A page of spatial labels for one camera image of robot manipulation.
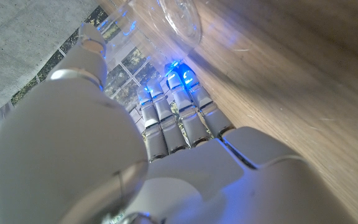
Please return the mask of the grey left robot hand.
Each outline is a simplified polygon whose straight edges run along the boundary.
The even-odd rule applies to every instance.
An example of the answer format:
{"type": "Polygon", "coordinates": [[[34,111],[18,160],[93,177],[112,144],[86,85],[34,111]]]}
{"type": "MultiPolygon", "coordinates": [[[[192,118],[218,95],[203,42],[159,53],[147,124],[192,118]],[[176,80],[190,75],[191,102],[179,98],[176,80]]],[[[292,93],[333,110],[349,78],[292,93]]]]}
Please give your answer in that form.
{"type": "Polygon", "coordinates": [[[0,127],[0,223],[353,223],[287,145],[236,128],[192,70],[139,90],[146,133],[103,93],[106,44],[84,23],[76,45],[0,127]]]}

